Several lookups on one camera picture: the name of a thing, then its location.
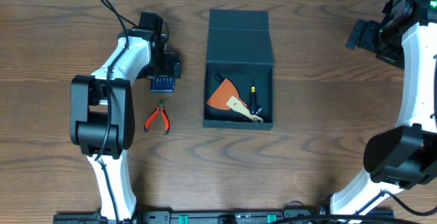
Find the blue screwdriver set case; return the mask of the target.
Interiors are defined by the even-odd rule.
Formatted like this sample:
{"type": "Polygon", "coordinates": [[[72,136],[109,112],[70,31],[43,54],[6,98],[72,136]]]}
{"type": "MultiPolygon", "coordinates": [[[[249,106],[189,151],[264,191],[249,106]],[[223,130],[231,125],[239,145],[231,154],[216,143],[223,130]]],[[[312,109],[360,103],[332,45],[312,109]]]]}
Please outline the blue screwdriver set case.
{"type": "Polygon", "coordinates": [[[175,89],[175,78],[173,77],[152,77],[150,79],[150,91],[152,93],[173,93],[175,89]]]}

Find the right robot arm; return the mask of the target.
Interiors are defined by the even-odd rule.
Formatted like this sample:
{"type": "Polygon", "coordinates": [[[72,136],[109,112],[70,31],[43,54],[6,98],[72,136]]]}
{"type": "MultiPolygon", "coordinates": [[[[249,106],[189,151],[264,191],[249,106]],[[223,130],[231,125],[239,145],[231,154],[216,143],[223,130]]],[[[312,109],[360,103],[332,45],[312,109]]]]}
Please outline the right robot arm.
{"type": "Polygon", "coordinates": [[[388,223],[373,209],[436,178],[436,0],[389,0],[381,22],[358,20],[346,43],[404,71],[394,128],[373,136],[363,169],[320,210],[325,223],[388,223]]]}

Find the orange blade wooden scraper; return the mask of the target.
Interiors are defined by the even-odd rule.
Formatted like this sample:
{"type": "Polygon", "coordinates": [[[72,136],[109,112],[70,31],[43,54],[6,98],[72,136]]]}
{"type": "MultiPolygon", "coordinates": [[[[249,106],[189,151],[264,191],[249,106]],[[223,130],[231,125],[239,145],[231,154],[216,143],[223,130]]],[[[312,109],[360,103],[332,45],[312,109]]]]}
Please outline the orange blade wooden scraper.
{"type": "Polygon", "coordinates": [[[229,79],[223,79],[206,104],[222,111],[235,111],[254,123],[264,122],[256,112],[251,113],[249,105],[241,99],[236,86],[229,79]]]}

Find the black yellow screwdriver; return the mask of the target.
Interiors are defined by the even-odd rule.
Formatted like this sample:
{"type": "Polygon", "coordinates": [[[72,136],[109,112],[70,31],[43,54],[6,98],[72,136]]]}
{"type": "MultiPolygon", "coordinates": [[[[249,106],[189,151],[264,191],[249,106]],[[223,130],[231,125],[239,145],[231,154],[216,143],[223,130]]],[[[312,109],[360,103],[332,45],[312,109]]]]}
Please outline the black yellow screwdriver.
{"type": "Polygon", "coordinates": [[[257,113],[255,78],[252,78],[251,84],[250,113],[251,115],[255,115],[257,113]]]}

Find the black handled claw hammer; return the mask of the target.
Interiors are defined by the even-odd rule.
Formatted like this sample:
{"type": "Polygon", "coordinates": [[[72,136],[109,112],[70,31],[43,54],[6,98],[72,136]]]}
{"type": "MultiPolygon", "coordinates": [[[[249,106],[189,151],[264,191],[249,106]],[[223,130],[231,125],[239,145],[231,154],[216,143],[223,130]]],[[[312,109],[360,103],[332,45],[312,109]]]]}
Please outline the black handled claw hammer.
{"type": "MultiPolygon", "coordinates": [[[[210,99],[207,101],[207,104],[211,107],[214,107],[215,109],[221,109],[225,110],[222,106],[223,99],[228,97],[227,101],[231,99],[231,97],[236,98],[239,100],[242,105],[245,107],[245,109],[250,113],[250,98],[249,98],[249,104],[245,103],[240,97],[238,90],[236,89],[236,86],[229,80],[223,78],[220,74],[216,74],[214,77],[219,83],[219,87],[217,90],[213,93],[213,95],[210,97],[210,99]]],[[[262,112],[263,108],[262,106],[259,106],[257,104],[257,113],[255,115],[259,115],[262,112]]]]}

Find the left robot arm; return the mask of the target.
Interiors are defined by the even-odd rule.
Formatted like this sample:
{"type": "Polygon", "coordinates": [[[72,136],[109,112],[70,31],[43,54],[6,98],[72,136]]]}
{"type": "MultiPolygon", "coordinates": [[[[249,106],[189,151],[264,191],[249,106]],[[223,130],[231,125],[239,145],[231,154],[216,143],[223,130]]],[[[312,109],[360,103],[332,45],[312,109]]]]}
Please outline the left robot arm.
{"type": "Polygon", "coordinates": [[[172,93],[181,75],[181,59],[166,51],[166,22],[143,11],[139,23],[123,28],[117,47],[90,75],[77,75],[70,88],[70,138],[91,164],[102,206],[76,223],[140,223],[141,213],[128,170],[135,136],[132,86],[150,81],[153,93],[172,93]]]}

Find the dark green box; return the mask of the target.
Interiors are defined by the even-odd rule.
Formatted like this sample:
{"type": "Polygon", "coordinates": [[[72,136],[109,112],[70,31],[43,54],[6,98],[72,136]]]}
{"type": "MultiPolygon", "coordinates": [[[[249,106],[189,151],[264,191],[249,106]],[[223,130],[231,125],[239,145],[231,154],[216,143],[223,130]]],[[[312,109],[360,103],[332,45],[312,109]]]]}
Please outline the dark green box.
{"type": "Polygon", "coordinates": [[[249,104],[252,78],[255,78],[257,104],[263,110],[263,123],[254,123],[235,111],[222,111],[203,105],[203,127],[271,130],[273,121],[274,57],[267,11],[211,9],[206,53],[204,100],[220,83],[220,74],[237,88],[249,104]]]}

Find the orange handled pliers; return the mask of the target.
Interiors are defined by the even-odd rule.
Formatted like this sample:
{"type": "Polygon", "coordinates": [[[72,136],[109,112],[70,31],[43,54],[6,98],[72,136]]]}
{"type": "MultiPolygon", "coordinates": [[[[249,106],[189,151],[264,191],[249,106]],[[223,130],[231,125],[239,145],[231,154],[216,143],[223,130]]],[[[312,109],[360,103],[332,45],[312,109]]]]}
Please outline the orange handled pliers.
{"type": "Polygon", "coordinates": [[[149,131],[151,123],[155,120],[155,118],[158,116],[158,114],[161,114],[162,117],[163,117],[163,121],[165,123],[165,131],[164,131],[164,133],[166,135],[168,135],[169,131],[170,131],[170,128],[171,128],[171,123],[169,121],[169,118],[167,116],[167,112],[166,112],[166,109],[165,109],[165,99],[164,98],[159,100],[158,105],[156,106],[154,111],[146,119],[146,121],[144,123],[144,131],[145,132],[149,131]]]}

